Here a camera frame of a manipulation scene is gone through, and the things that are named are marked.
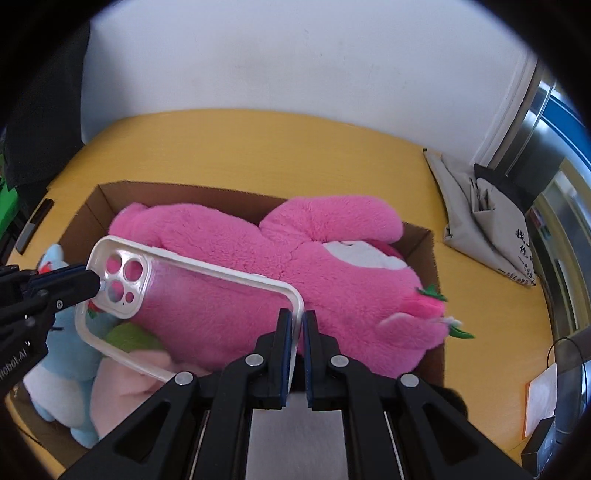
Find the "grey canvas tote bag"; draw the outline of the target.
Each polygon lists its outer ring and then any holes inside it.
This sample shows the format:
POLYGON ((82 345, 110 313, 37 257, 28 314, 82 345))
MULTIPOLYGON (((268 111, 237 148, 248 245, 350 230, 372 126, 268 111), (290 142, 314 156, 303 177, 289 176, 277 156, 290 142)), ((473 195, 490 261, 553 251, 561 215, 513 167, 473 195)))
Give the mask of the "grey canvas tote bag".
POLYGON ((447 210, 444 243, 526 287, 536 284, 524 213, 495 174, 432 149, 423 150, 447 210))

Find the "white plush panda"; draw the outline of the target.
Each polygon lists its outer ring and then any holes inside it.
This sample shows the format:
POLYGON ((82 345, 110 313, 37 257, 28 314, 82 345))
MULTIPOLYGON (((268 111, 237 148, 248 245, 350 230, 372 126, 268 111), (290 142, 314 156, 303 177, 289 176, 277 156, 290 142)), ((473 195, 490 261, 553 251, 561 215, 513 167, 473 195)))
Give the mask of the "white plush panda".
POLYGON ((431 385, 431 388, 435 392, 437 392, 452 407, 454 407, 462 416, 468 418, 467 404, 457 391, 438 385, 431 385))

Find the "shallow brown cardboard box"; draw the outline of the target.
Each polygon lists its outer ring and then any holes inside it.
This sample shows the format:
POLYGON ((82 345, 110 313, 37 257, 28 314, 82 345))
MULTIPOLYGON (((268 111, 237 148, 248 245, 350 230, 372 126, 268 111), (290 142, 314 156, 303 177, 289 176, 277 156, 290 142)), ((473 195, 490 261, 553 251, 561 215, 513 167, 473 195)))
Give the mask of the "shallow brown cardboard box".
MULTIPOLYGON (((116 214, 133 202, 146 206, 202 204, 252 224, 259 224, 267 213, 283 202, 280 198, 240 191, 129 181, 99 184, 89 193, 69 197, 53 187, 48 197, 54 205, 25 252, 14 252, 10 256, 10 262, 23 269, 35 267, 53 243, 62 246, 68 263, 85 261, 94 244, 107 234, 116 214)), ((13 419, 30 430, 35 439, 32 447, 53 476, 59 476, 86 452, 65 427, 47 423, 36 413, 24 388, 20 387, 9 395, 8 405, 13 419)))

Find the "white orange-edged mouse pad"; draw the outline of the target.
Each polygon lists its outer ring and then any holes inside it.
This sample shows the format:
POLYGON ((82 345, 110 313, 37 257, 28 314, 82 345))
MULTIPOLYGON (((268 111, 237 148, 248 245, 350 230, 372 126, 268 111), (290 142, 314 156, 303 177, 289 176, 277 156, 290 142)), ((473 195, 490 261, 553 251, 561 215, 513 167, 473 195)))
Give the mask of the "white orange-edged mouse pad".
POLYGON ((527 390, 524 437, 530 437, 542 420, 552 417, 557 405, 557 365, 551 364, 533 379, 527 390))

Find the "clear white phone case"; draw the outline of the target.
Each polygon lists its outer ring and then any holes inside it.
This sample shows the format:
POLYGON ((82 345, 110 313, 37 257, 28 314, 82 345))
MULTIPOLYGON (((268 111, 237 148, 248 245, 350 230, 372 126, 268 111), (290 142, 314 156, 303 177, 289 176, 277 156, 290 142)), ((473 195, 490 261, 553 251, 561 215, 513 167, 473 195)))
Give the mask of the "clear white phone case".
POLYGON ((287 315, 280 374, 290 384, 304 300, 294 286, 116 236, 97 241, 87 267, 100 280, 91 304, 154 335, 173 361, 221 371, 287 315))

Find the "light blue plush toy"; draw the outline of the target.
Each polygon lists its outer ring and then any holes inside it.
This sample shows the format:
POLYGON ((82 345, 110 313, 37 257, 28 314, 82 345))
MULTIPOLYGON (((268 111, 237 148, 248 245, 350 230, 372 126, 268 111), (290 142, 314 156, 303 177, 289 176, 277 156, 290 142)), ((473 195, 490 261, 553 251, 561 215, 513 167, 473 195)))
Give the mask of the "light blue plush toy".
POLYGON ((98 434, 90 400, 102 354, 79 336, 75 313, 72 306, 55 314, 46 341, 48 354, 24 377, 24 386, 40 417, 65 426, 76 442, 91 448, 98 434))

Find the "person in black jacket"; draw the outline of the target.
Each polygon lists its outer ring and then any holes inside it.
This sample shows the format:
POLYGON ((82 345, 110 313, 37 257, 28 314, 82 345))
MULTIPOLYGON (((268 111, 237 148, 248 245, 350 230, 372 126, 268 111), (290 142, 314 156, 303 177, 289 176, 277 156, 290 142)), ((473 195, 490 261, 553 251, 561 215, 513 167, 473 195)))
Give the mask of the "person in black jacket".
POLYGON ((21 198, 40 196, 82 148, 81 91, 90 26, 73 40, 36 81, 6 128, 6 183, 21 198))

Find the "small black box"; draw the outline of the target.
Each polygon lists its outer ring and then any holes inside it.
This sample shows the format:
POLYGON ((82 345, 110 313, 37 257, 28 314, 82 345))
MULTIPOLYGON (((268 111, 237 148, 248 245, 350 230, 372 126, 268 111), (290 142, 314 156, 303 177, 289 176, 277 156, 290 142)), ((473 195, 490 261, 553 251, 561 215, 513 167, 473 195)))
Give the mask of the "small black box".
POLYGON ((555 417, 541 420, 521 452, 522 467, 539 477, 553 455, 555 446, 555 417))

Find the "large pink plush bear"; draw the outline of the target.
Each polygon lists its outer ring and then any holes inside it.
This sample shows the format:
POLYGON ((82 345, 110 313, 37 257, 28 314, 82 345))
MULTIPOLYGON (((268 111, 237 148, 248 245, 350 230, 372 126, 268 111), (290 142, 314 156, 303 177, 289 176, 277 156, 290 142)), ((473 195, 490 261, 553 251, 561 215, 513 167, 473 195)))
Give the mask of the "large pink plush bear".
POLYGON ((294 286, 342 354, 396 378, 461 337, 445 298, 384 248, 400 216, 370 196, 294 198, 259 224, 197 204, 127 206, 109 232, 150 247, 294 286))

